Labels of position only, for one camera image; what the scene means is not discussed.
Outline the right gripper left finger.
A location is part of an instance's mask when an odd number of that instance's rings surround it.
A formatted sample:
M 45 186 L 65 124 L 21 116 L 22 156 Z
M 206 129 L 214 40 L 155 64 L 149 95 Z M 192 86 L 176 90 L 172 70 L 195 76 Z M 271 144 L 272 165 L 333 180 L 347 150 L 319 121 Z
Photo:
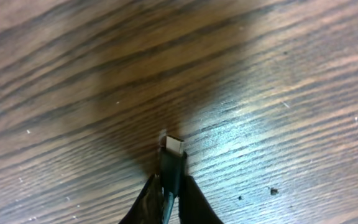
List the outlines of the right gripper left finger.
M 119 224 L 160 224 L 162 222 L 163 201 L 160 178 L 153 174 Z

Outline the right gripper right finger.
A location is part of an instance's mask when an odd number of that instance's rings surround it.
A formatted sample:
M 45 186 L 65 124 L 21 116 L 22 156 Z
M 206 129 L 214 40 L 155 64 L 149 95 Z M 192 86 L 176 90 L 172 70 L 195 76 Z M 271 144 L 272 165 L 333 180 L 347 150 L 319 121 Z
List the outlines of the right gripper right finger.
M 192 176 L 185 176 L 179 194 L 181 224 L 223 224 Z

